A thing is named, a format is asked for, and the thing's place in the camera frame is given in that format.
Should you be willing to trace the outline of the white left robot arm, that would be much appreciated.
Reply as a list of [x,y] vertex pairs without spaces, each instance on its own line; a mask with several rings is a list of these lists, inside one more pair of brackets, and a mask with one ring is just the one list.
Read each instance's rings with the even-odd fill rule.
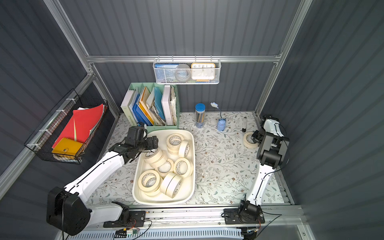
[[130,127],[127,136],[111,146],[105,156],[83,175],[65,187],[55,187],[48,193],[47,223],[69,236],[75,236],[98,223],[114,227],[128,225],[131,218],[127,205],[113,202],[109,206],[89,207],[87,201],[113,172],[132,163],[141,154],[156,151],[158,147],[158,137],[149,137],[145,127]]

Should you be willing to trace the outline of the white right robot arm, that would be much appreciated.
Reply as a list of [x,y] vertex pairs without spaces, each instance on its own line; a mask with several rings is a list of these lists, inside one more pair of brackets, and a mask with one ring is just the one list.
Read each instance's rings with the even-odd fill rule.
[[272,174],[279,171],[279,167],[285,163],[286,154],[290,139],[287,138],[282,129],[279,119],[272,116],[265,116],[262,120],[261,130],[255,131],[252,135],[252,143],[244,136],[243,142],[246,147],[259,147],[257,160],[260,165],[255,181],[241,201],[236,216],[242,223],[262,222],[263,195],[267,188],[268,181]]

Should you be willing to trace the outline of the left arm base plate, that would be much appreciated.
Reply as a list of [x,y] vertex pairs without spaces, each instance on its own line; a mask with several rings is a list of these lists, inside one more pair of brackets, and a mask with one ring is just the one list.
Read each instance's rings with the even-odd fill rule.
[[146,211],[125,211],[116,221],[104,222],[104,228],[142,227],[146,219]]

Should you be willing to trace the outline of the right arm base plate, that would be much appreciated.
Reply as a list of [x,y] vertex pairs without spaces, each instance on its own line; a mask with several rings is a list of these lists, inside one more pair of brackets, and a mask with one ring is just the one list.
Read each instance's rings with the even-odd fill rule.
[[221,214],[224,218],[226,225],[239,225],[239,224],[264,224],[265,218],[261,208],[252,210],[247,209],[224,209]]

